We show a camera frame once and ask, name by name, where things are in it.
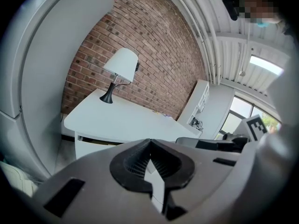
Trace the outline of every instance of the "white desk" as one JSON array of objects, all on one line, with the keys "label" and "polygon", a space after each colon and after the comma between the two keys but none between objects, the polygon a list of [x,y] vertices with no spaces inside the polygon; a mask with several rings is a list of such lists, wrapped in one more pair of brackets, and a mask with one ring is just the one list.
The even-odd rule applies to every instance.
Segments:
[{"label": "white desk", "polygon": [[195,135],[173,119],[113,95],[113,104],[99,98],[105,91],[95,90],[64,120],[64,126],[75,131],[76,157],[79,158],[107,145],[83,142],[80,137],[126,143],[142,139],[175,141]]}]

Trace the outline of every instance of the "black slot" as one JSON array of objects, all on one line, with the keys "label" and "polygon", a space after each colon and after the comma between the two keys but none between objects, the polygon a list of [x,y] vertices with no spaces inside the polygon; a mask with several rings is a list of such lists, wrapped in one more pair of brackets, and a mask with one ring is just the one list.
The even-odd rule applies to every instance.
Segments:
[{"label": "black slot", "polygon": [[44,205],[44,208],[57,217],[62,217],[65,210],[74,200],[85,181],[79,179],[69,180],[52,199]]},{"label": "black slot", "polygon": [[220,163],[220,164],[223,164],[223,165],[232,166],[232,167],[237,163],[236,161],[228,160],[228,159],[222,159],[222,158],[215,158],[213,160],[213,162]]}]

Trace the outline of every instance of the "white wall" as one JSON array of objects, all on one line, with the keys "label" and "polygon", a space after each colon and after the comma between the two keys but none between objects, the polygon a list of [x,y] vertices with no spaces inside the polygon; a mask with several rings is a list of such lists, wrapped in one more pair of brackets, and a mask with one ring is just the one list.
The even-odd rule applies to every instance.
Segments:
[{"label": "white wall", "polygon": [[201,139],[213,140],[222,127],[233,102],[235,90],[225,85],[210,84],[210,97],[201,114],[197,116],[204,128]]}]

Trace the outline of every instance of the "ceiling light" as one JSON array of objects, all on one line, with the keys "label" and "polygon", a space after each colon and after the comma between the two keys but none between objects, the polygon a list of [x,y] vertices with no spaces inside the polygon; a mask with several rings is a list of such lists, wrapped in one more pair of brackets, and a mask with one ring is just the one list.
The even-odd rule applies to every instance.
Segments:
[{"label": "ceiling light", "polygon": [[272,73],[276,74],[276,75],[280,75],[284,70],[281,69],[280,67],[278,67],[277,65],[274,65],[271,62],[268,62],[264,59],[261,59],[259,57],[256,56],[251,56],[250,58],[250,63],[257,65],[259,67],[262,67],[268,71],[271,71]]}]

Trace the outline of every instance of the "floor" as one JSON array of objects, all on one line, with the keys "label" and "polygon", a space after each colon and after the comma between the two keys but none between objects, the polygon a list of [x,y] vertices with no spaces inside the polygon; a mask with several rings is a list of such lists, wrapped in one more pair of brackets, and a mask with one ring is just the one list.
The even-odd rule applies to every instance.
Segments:
[{"label": "floor", "polygon": [[62,140],[56,160],[55,173],[58,173],[60,170],[64,169],[75,160],[75,142]]}]

